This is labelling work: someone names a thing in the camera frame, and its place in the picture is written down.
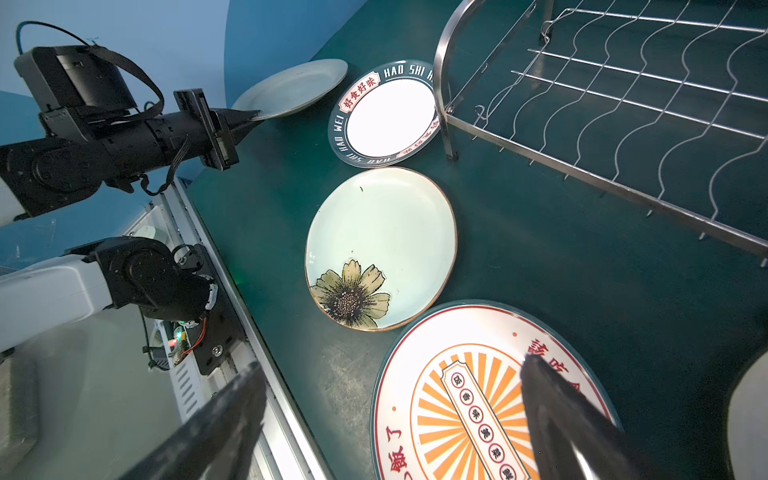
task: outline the ceramic plate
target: ceramic plate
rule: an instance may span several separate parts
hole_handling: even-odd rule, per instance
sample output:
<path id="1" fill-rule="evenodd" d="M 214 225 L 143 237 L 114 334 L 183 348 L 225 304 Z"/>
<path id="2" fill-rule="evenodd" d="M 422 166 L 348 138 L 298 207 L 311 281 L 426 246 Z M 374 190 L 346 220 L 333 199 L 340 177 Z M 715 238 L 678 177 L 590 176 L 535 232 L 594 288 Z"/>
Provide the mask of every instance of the ceramic plate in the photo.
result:
<path id="1" fill-rule="evenodd" d="M 327 58 L 288 68 L 243 93 L 234 110 L 261 110 L 256 120 L 294 114 L 318 101 L 346 76 L 344 60 Z"/>
<path id="2" fill-rule="evenodd" d="M 379 478 L 538 479 L 519 375 L 528 353 L 617 423 L 584 360 L 541 321 L 500 303 L 448 303 L 412 324 L 379 373 L 371 425 Z"/>
<path id="3" fill-rule="evenodd" d="M 761 353 L 739 379 L 728 403 L 727 441 L 736 480 L 762 480 L 768 470 L 768 352 Z"/>
<path id="4" fill-rule="evenodd" d="M 306 239 L 306 279 L 337 323 L 388 330 L 437 299 L 456 258 L 448 199 L 405 168 L 357 174 L 317 211 Z"/>
<path id="5" fill-rule="evenodd" d="M 400 60 L 374 68 L 344 93 L 331 113 L 328 140 L 350 165 L 383 167 L 424 148 L 439 127 L 432 64 Z"/>

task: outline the floral plate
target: floral plate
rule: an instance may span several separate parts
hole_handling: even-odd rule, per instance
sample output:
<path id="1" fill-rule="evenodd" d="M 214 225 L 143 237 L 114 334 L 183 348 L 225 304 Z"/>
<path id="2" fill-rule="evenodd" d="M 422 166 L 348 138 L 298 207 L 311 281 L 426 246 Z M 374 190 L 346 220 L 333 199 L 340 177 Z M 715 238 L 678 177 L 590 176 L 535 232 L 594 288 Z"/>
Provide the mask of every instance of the floral plate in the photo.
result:
<path id="1" fill-rule="evenodd" d="M 306 280 L 337 323 L 393 329 L 435 302 L 456 244 L 453 210 L 434 182 L 405 168 L 368 170 L 339 185 L 317 211 Z"/>

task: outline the blue wall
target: blue wall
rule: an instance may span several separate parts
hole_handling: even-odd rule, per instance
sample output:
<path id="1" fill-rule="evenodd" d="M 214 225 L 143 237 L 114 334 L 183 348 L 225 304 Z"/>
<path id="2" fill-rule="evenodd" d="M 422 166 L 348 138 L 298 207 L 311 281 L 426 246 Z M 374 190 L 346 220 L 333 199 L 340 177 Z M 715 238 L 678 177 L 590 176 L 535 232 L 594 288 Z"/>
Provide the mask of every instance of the blue wall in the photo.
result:
<path id="1" fill-rule="evenodd" d="M 211 106 L 231 106 L 257 82 L 310 60 L 364 2 L 136 0 L 129 5 L 100 0 L 6 0 L 0 15 L 0 144 L 43 135 L 37 104 L 13 68 L 14 31 L 21 21 L 60 25 L 135 61 L 163 91 L 168 113 L 177 110 L 172 92 L 181 88 L 203 88 Z M 73 42 L 37 25 L 26 27 L 22 35 L 24 48 Z M 138 104 L 155 99 L 138 80 L 125 77 Z M 188 160 L 178 174 L 193 179 L 202 169 L 199 160 Z M 151 188 L 163 183 L 165 170 L 150 174 Z M 102 186 L 87 200 L 2 227 L 0 274 L 56 257 L 70 247 L 120 235 L 149 201 L 143 192 L 126 194 Z"/>
<path id="2" fill-rule="evenodd" d="M 364 3 L 230 0 L 224 43 L 227 105 L 264 78 L 310 60 Z"/>

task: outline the yellow flower design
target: yellow flower design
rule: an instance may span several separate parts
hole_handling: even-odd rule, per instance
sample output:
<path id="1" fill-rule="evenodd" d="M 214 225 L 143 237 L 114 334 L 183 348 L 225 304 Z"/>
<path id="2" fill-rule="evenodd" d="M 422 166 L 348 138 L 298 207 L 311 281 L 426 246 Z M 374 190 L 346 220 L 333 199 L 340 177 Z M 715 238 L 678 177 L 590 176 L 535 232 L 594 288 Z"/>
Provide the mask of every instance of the yellow flower design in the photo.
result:
<path id="1" fill-rule="evenodd" d="M 384 280 L 384 274 L 376 266 L 369 266 L 361 275 L 360 264 L 350 260 L 344 264 L 341 276 L 328 270 L 310 291 L 315 301 L 338 323 L 373 330 L 379 328 L 375 319 L 386 315 L 389 308 L 389 294 L 376 293 Z"/>

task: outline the stainless steel dish rack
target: stainless steel dish rack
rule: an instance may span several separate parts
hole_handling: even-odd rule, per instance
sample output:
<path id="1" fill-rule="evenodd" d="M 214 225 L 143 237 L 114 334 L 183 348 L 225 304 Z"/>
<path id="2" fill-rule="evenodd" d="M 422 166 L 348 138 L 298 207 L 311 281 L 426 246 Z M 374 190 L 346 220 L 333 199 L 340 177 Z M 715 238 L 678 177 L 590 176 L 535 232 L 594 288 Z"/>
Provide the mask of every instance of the stainless steel dish rack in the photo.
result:
<path id="1" fill-rule="evenodd" d="M 446 99 L 459 32 L 485 3 L 464 0 L 434 64 L 449 160 L 455 127 L 765 266 L 768 11 L 738 1 L 534 0 Z"/>

